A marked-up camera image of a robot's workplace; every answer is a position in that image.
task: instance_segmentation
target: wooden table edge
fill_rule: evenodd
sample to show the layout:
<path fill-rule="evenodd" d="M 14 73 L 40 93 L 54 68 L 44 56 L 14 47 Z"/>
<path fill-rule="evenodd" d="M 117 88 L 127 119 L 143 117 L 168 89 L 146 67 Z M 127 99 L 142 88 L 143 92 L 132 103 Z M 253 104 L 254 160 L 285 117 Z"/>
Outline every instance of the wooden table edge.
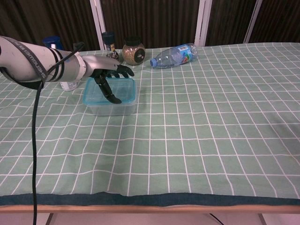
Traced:
<path fill-rule="evenodd" d="M 32 205 L 0 206 L 0 213 L 32 212 Z M 300 213 L 299 205 L 234 205 L 234 206 L 135 206 L 135 205 L 38 205 L 39 213 L 85 212 L 85 213 L 211 213 L 211 212 L 247 212 L 247 213 Z"/>

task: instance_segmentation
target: robotic arm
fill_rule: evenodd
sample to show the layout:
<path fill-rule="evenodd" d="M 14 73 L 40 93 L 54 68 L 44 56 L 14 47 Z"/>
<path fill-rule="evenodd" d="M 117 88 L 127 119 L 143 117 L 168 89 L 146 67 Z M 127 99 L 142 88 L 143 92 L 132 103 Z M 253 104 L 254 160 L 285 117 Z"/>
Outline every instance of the robotic arm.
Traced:
<path fill-rule="evenodd" d="M 9 80 L 18 83 L 34 83 L 41 81 L 41 78 L 34 70 L 34 66 L 40 70 L 37 58 L 46 70 L 51 68 L 61 59 L 65 58 L 70 52 L 47 48 L 38 45 L 18 42 L 28 49 L 27 57 L 12 42 L 13 39 L 0 36 L 0 72 Z M 125 78 L 134 76 L 132 70 L 121 65 L 117 60 L 97 55 L 80 55 L 76 52 L 69 59 L 57 66 L 46 77 L 46 82 L 76 82 L 83 77 L 93 77 L 99 85 L 103 95 L 108 101 L 114 104 L 120 104 L 121 100 L 112 93 L 106 77 Z"/>

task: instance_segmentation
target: black cable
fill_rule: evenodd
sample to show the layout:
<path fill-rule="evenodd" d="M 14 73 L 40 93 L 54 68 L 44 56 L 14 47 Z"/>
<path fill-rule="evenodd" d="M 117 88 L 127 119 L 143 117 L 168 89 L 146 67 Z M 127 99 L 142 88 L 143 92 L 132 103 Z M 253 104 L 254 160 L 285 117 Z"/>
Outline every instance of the black cable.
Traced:
<path fill-rule="evenodd" d="M 51 73 L 56 67 L 61 63 L 69 59 L 72 55 L 78 52 L 84 46 L 83 42 L 80 42 L 79 45 L 74 49 L 69 55 L 55 63 L 47 73 Z M 33 155 L 33 167 L 32 167 L 32 195 L 33 195 L 33 225 L 37 224 L 38 216 L 38 202 L 37 202 L 37 187 L 36 187 L 36 177 L 37 177 L 37 141 L 36 141 L 36 119 L 38 112 L 38 101 L 41 91 L 44 87 L 44 84 L 41 82 L 36 93 L 36 98 L 34 100 L 34 106 L 32 111 L 32 125 L 31 125 L 31 135 L 32 135 L 32 155 Z"/>
<path fill-rule="evenodd" d="M 214 217 L 221 225 L 224 225 L 221 220 L 219 220 L 214 214 L 210 213 L 212 217 Z"/>

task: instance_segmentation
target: glass jar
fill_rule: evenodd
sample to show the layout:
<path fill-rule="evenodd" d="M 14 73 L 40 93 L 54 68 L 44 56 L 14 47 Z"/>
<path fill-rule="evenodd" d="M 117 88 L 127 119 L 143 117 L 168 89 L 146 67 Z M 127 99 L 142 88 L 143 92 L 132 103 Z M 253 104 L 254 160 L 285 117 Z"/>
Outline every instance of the glass jar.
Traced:
<path fill-rule="evenodd" d="M 145 47 L 139 37 L 125 38 L 122 53 L 125 62 L 132 66 L 141 64 L 145 59 Z"/>

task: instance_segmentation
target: blue container rim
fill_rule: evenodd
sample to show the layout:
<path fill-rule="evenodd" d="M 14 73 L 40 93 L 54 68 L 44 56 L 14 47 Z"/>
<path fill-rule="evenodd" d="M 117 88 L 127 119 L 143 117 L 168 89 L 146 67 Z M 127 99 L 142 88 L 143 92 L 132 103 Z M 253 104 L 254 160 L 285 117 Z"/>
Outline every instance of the blue container rim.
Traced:
<path fill-rule="evenodd" d="M 133 89 L 132 89 L 132 93 L 131 93 L 131 98 L 130 99 L 127 99 L 127 100 L 122 100 L 122 103 L 121 104 L 118 104 L 118 105 L 124 105 L 124 104 L 130 104 L 132 103 L 133 101 L 135 101 L 136 99 L 136 85 L 135 85 L 135 80 L 132 79 L 132 78 L 106 78 L 108 81 L 109 80 L 129 80 L 133 83 Z M 90 84 L 90 82 L 94 81 L 94 78 L 89 78 L 86 82 L 86 86 L 85 86 L 85 90 L 84 90 L 84 94 L 83 94 L 83 103 L 85 105 L 88 105 L 88 106 L 91 106 L 91 105 L 113 105 L 113 103 L 109 102 L 108 100 L 105 100 L 105 101 L 97 101 L 97 102 L 89 102 L 86 100 L 86 97 L 87 97 L 87 92 L 88 92 L 88 85 Z"/>

